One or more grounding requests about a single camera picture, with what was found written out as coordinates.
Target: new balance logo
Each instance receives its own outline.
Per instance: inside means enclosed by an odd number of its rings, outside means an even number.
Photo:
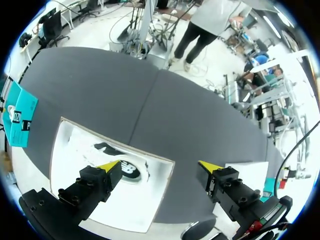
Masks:
[[[136,179],[140,176],[140,171],[132,163],[124,160],[121,160],[120,162],[123,176],[130,179]]]

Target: table leg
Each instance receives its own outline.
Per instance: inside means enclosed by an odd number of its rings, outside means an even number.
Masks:
[[[99,4],[101,6],[101,10],[103,10],[104,8],[104,0],[98,0],[99,1]]]
[[[32,63],[32,58],[31,58],[31,56],[30,56],[29,48],[26,47],[25,51],[26,51],[26,54],[28,55],[28,58],[29,58],[29,60],[30,60],[30,63]]]
[[[71,23],[72,29],[74,29],[75,26],[74,26],[74,23],[72,22],[72,16],[71,16],[71,11],[70,10],[69,10],[69,18],[70,18],[70,23]]]
[[[70,22],[68,22],[68,20],[67,20],[63,15],[61,15],[61,18],[66,21],[66,23],[69,25],[69,28],[70,28],[70,31],[71,31],[71,30],[72,30],[72,27],[71,27],[71,25],[70,25]]]

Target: gray tabletop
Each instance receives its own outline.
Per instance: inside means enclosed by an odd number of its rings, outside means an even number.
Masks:
[[[282,161],[261,130],[215,93],[128,55],[44,49],[21,86],[39,100],[24,151],[47,177],[61,117],[175,161],[157,223],[212,218],[213,205],[195,178],[198,160],[221,166],[268,161],[268,177]]]

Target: lab equipment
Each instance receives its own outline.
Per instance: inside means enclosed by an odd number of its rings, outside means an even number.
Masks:
[[[252,190],[238,178],[239,172],[231,166],[220,166],[198,161],[197,179],[213,204],[219,203],[224,212],[240,228],[232,239],[256,239],[257,233],[273,224],[286,222],[293,201],[289,196],[275,196],[260,201],[260,190]]]
[[[108,200],[123,176],[121,163],[117,160],[98,167],[87,166],[79,173],[75,183],[58,190],[59,199],[44,188],[39,192],[30,190],[19,199],[32,226],[46,239],[105,239],[79,227],[79,223],[88,219],[99,202]],[[240,224],[233,239],[256,239],[259,232],[282,226],[292,199],[273,196],[261,202],[260,191],[243,184],[238,175],[239,172],[232,167],[220,168],[198,162],[197,178],[212,203],[219,203],[229,218]]]

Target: blue shirt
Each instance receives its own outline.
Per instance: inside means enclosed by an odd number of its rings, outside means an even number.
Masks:
[[[260,65],[265,64],[269,60],[265,55],[256,56],[254,59],[257,60]]]

